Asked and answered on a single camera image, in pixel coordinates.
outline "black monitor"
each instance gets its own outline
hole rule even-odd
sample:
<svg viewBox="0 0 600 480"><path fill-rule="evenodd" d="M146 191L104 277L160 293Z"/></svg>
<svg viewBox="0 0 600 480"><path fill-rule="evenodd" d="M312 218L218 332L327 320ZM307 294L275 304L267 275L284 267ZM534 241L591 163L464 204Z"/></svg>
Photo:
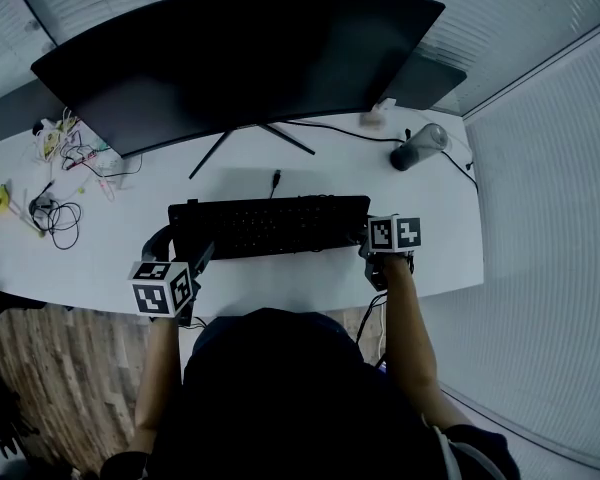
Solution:
<svg viewBox="0 0 600 480"><path fill-rule="evenodd" d="M31 69L122 157L250 125L369 111L440 15L431 0L165 0Z"/></svg>

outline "black keyboard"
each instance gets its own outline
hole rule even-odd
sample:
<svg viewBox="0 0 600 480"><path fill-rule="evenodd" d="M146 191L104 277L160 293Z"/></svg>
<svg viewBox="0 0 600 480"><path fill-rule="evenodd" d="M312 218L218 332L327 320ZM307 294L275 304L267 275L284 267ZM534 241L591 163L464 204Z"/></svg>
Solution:
<svg viewBox="0 0 600 480"><path fill-rule="evenodd" d="M247 258L359 245L366 196L307 196L171 205L176 256L186 260L200 240L215 242L212 259Z"/></svg>

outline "desk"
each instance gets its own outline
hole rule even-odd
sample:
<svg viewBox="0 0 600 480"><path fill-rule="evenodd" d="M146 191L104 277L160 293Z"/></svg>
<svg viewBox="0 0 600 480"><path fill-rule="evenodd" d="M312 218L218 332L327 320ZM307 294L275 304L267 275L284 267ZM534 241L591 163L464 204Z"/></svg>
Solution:
<svg viewBox="0 0 600 480"><path fill-rule="evenodd" d="M310 121L386 138L406 127L415 133L427 119L455 138L449 154L460 165L467 163L468 151L457 144L458 139L467 141L458 117L395 108L386 128L375 134L358 127L357 114ZM187 176L218 135L204 137L146 153L142 170L120 181L113 202L87 169L63 172L56 164L51 192L59 201L81 205L80 238L72 249L60 251L50 237L36 237L14 215L0 216L0 290L67 306L132 313L134 299L126 279L146 240L168 224L167 207L190 198L266 198L276 169L282 170L282 179L275 197L363 194L371 198L371 214L420 217L422 246L415 252L414 275L420 296L483 282L477 194L447 158L435 155L399 172L388 161L395 144L317 128L280 128L316 155L262 129L246 128L234 133L190 181ZM27 132L0 142L0 184L8 183L12 200L23 208L50 176L48 165L32 161L32 140ZM135 170L139 160L129 159L127 170ZM84 187L83 194L79 187ZM71 231L66 233L66 238L57 235L59 242L70 243ZM198 281L202 289L194 314L199 316L244 314L263 306L293 311L366 306L376 293L354 247L215 261Z"/></svg>

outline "cable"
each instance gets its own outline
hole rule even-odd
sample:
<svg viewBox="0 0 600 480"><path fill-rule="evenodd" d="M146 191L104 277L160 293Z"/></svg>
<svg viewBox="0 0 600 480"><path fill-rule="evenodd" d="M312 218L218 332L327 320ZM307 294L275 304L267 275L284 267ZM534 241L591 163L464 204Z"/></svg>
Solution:
<svg viewBox="0 0 600 480"><path fill-rule="evenodd" d="M142 169L142 155L140 155L140 165L133 172L117 172L115 174L100 174L95 169L93 169L89 164L86 163L86 160L79 163L78 165L84 165L87 169L90 169L93 174L95 174L98 178L113 178L114 176L124 176L126 174L138 174L140 169Z"/></svg>
<svg viewBox="0 0 600 480"><path fill-rule="evenodd" d="M377 304L377 302L386 295L387 295L387 292L383 292L379 295L376 295L373 299L371 299L371 302L369 303L369 307L367 308L367 312L362 317L362 322L360 322L360 328L358 329L358 334L356 336L356 345L360 342L360 337L362 336L362 331L364 330L364 326L366 325L367 320L369 319L369 316L371 315L371 312L373 311L373 308L381 306L382 303Z"/></svg>
<svg viewBox="0 0 600 480"><path fill-rule="evenodd" d="M378 340L378 358L380 358L380 351L382 350L382 340L384 339L384 335L385 335L385 327L384 327L384 312L385 312L385 304L382 304L380 306L380 328L382 329L382 332L380 333L380 339Z"/></svg>
<svg viewBox="0 0 600 480"><path fill-rule="evenodd" d="M69 109L69 107L64 107L64 109L62 110L62 131L66 134L67 133L67 121L69 120L69 118L71 117L71 110Z"/></svg>
<svg viewBox="0 0 600 480"><path fill-rule="evenodd" d="M200 325L202 325L202 327L204 327L204 328L207 327L206 322L202 318L200 318L199 316L194 316L193 318L195 318L198 322L200 322Z"/></svg>
<svg viewBox="0 0 600 480"><path fill-rule="evenodd" d="M273 198L273 193L276 190L276 187L278 186L278 183L280 183L280 176L281 176L281 171L280 169L278 169L275 174L273 175L273 180L271 182L271 194L269 194L269 199Z"/></svg>
<svg viewBox="0 0 600 480"><path fill-rule="evenodd" d="M70 144L69 139L72 139L73 137L78 138L78 144L75 146L69 147L69 149L66 149L67 145ZM85 156L84 153L82 152L83 148L86 148L85 152L87 153L87 156ZM106 151L107 149L111 149L111 148L108 147L105 149L95 149L94 147L92 147L88 144L83 144L82 143L82 134L80 133L80 130L75 130L67 135L65 143L62 145L62 148L60 148L60 157L62 158L62 164L60 166L60 169L63 171L68 171L68 170L72 169L73 167L75 167L83 162L86 162L90 158L96 156L100 151ZM71 153L72 151L75 151L78 155L80 155L80 158L74 158L73 156L70 156L69 153ZM71 165L69 165L69 166L67 166L68 160L70 160L72 162Z"/></svg>
<svg viewBox="0 0 600 480"><path fill-rule="evenodd" d="M204 325L200 325L200 324L195 324L192 326L186 326L186 325L179 325L178 327L180 327L180 329L187 329L189 331L195 331L196 329L205 329Z"/></svg>
<svg viewBox="0 0 600 480"><path fill-rule="evenodd" d="M342 130L340 128L336 128L335 126L331 126L329 124L303 123L300 121L282 121L282 122L285 124L293 124L295 126L308 126L310 128L326 128L327 130L334 130L336 132L344 133L346 135L351 135L352 137L358 137L359 139L370 140L372 142L399 142L400 144L404 144L404 141L402 139L376 139L375 137L367 137L365 135L359 135L354 132Z"/></svg>
<svg viewBox="0 0 600 480"><path fill-rule="evenodd" d="M82 208L80 208L80 205L78 203L63 203L60 204L58 203L58 201L49 198L48 202L44 202L44 204L42 204L41 202L39 202L40 197L42 197L42 195L49 190L49 188L53 185L53 181L50 181L49 183L47 183L47 185L44 187L44 189L42 190L42 192L40 192L40 194L38 194L34 199L31 200L31 202L29 203L29 217L31 217L31 221L33 222L33 224L42 232L49 232L49 234L51 235L51 240L53 240L53 245L56 246L56 248L60 249L61 251L66 251L71 249L74 245L76 245L76 242L78 241L78 238L80 237L80 228L78 226L78 222L80 221L80 218L82 217ZM71 213L71 216L73 217L73 223L67 226L59 226L58 223L60 222L60 218L62 216L62 211L63 210L69 210L69 212ZM36 217L37 218L43 218L46 217L46 226L40 225L37 221L36 221ZM67 247L61 247L58 245L58 242L56 242L56 233L58 231L68 231L71 228L76 228L76 238L75 240L71 243L71 245L67 246Z"/></svg>
<svg viewBox="0 0 600 480"><path fill-rule="evenodd" d="M451 158L445 151L440 151L440 153L442 153L444 156L446 156L449 161L456 166L456 168L464 175L466 176L471 183L473 183L473 185L476 187L476 193L480 193L480 191L478 190L478 184L476 183L476 180L474 180L471 176L469 176L466 172L464 172L464 170L462 169L462 167L460 167L454 160L453 158Z"/></svg>

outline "small device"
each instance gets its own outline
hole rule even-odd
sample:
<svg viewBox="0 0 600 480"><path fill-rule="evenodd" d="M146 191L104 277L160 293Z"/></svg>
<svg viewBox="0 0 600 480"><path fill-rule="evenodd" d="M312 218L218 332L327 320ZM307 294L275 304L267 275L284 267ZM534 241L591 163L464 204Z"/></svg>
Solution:
<svg viewBox="0 0 600 480"><path fill-rule="evenodd" d="M369 252L396 253L421 245L420 219L400 215L369 218Z"/></svg>
<svg viewBox="0 0 600 480"><path fill-rule="evenodd" d="M193 297L186 262L136 261L128 280L140 315L174 318Z"/></svg>
<svg viewBox="0 0 600 480"><path fill-rule="evenodd" d="M396 105L396 100L386 98L382 102L374 105L371 112L360 114L360 126L370 130L382 130L387 124L386 113Z"/></svg>

